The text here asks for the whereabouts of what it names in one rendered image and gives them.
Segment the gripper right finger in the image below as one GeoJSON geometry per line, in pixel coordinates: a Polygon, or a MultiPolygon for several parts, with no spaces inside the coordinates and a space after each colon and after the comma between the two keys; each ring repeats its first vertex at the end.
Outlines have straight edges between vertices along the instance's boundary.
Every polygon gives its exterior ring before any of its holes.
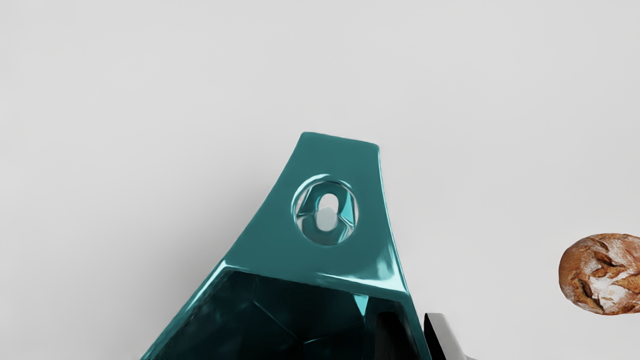
{"type": "Polygon", "coordinates": [[[432,360],[477,360],[462,351],[450,324],[442,313],[425,313],[423,335],[432,360]]]}

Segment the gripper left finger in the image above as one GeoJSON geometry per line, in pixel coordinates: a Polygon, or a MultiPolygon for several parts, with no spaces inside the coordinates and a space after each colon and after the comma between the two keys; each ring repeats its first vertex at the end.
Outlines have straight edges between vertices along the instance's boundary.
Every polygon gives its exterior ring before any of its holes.
{"type": "Polygon", "coordinates": [[[374,360],[419,360],[395,312],[380,312],[375,319],[374,360]]]}

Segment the teal faceted mug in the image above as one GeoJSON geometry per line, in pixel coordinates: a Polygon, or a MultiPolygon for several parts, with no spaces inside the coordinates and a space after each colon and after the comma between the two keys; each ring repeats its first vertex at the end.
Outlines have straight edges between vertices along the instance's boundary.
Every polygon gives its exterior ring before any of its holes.
{"type": "Polygon", "coordinates": [[[432,360],[378,146],[304,132],[253,219],[141,360],[375,360],[382,312],[432,360]]]}

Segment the round brown bread loaf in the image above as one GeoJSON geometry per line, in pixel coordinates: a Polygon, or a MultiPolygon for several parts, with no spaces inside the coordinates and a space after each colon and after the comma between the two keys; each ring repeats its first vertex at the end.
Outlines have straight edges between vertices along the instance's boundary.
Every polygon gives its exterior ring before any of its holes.
{"type": "Polygon", "coordinates": [[[640,313],[640,237],[611,233],[578,240],[562,254],[558,285],[587,312],[640,313]]]}

